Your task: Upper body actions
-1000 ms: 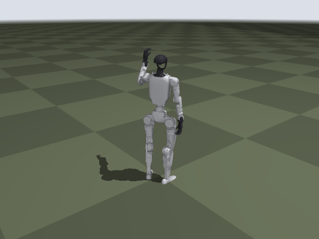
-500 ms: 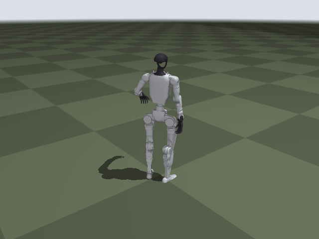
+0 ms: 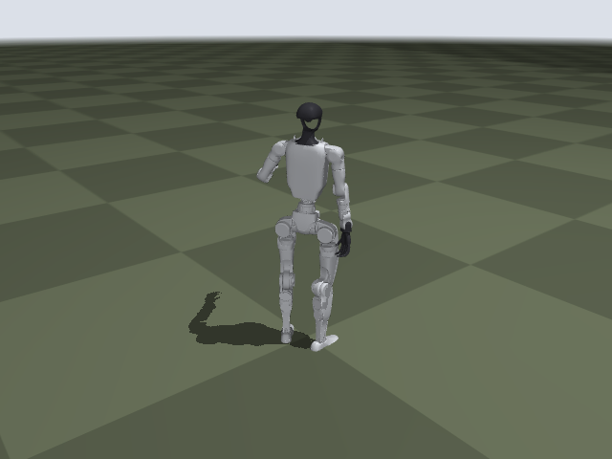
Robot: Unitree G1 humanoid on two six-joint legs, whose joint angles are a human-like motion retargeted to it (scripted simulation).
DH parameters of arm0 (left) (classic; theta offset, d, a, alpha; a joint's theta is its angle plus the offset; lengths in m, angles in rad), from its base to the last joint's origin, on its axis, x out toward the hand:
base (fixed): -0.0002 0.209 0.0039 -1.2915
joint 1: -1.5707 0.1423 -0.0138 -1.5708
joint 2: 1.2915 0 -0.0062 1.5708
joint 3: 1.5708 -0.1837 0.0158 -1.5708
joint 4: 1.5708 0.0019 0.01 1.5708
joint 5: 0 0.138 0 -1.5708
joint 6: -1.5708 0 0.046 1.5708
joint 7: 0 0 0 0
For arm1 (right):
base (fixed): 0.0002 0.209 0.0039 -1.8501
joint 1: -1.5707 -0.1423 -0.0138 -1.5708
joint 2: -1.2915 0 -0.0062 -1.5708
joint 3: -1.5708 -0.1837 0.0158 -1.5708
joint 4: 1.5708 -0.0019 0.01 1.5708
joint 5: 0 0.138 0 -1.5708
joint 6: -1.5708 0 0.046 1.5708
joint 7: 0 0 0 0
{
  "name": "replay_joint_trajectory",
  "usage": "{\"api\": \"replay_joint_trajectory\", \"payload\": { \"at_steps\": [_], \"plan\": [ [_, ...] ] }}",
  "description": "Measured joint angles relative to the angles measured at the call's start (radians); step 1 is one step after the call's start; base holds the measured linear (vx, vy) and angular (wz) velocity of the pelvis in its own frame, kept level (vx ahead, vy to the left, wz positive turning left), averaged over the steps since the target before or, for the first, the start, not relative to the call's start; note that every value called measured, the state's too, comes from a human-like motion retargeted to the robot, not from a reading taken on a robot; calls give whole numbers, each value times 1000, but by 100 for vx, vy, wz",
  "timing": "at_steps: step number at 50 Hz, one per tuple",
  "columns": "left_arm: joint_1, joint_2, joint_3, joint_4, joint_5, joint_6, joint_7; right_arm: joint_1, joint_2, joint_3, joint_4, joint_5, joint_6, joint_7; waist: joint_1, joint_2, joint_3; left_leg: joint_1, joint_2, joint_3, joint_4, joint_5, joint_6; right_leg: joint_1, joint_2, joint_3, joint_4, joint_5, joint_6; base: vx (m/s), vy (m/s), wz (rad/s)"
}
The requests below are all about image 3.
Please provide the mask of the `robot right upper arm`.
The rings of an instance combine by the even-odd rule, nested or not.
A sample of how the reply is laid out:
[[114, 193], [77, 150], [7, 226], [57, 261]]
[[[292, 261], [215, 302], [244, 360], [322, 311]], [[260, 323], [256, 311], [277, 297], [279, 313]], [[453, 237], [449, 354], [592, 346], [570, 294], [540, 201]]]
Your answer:
[[326, 158], [332, 163], [332, 174], [334, 179], [333, 194], [336, 196], [345, 196], [345, 164], [344, 152], [342, 148], [334, 145], [325, 146]]

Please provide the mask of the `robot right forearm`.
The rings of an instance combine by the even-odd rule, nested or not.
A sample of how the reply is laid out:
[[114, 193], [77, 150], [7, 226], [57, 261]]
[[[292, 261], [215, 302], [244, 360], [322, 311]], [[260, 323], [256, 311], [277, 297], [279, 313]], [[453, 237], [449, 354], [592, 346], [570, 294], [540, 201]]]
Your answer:
[[351, 223], [351, 228], [353, 226], [353, 223], [351, 221], [350, 207], [349, 207], [350, 200], [349, 200], [348, 184], [345, 184], [344, 192], [345, 192], [345, 196], [340, 196], [337, 199], [337, 205], [339, 208], [339, 226], [345, 230], [345, 224], [347, 222]]

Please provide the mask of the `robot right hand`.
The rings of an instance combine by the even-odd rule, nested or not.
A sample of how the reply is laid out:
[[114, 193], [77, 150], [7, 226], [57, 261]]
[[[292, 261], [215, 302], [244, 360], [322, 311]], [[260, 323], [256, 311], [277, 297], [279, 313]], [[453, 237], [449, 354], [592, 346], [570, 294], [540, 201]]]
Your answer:
[[344, 257], [348, 255], [350, 252], [350, 244], [351, 244], [350, 232], [352, 231], [351, 223], [347, 222], [345, 224], [345, 229], [340, 228], [340, 231], [342, 231], [341, 238], [337, 242], [336, 246], [338, 246], [341, 243], [341, 247], [340, 247], [340, 250], [336, 252], [335, 254], [338, 254], [338, 257]]

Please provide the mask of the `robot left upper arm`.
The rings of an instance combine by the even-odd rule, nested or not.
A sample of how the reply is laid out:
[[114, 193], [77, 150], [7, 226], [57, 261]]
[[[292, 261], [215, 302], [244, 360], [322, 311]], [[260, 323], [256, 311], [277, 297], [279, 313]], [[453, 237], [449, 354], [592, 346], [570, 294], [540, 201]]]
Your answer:
[[272, 147], [272, 150], [266, 158], [261, 171], [256, 177], [257, 179], [259, 179], [263, 183], [267, 183], [271, 179], [271, 177], [273, 176], [272, 171], [280, 162], [281, 156], [286, 155], [285, 151], [288, 142], [289, 141], [280, 141]]

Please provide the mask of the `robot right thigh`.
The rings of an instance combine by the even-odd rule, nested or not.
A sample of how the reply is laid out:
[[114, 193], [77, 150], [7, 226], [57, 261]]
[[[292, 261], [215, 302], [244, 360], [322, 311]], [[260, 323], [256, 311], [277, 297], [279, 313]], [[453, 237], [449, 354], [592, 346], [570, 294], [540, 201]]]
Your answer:
[[328, 282], [333, 286], [337, 273], [339, 258], [339, 246], [336, 246], [339, 241], [339, 233], [336, 225], [327, 221], [318, 219], [316, 224], [317, 239], [320, 241], [319, 246], [319, 264], [320, 278], [312, 283], [312, 292], [319, 297], [320, 286], [324, 282]]

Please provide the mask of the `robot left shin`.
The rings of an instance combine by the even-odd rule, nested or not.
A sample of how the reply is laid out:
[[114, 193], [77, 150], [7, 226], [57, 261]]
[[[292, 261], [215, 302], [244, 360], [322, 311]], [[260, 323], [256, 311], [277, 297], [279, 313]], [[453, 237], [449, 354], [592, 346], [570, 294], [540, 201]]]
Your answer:
[[290, 315], [293, 307], [293, 289], [283, 289], [283, 273], [279, 275], [279, 305], [283, 319], [283, 333], [290, 333]]

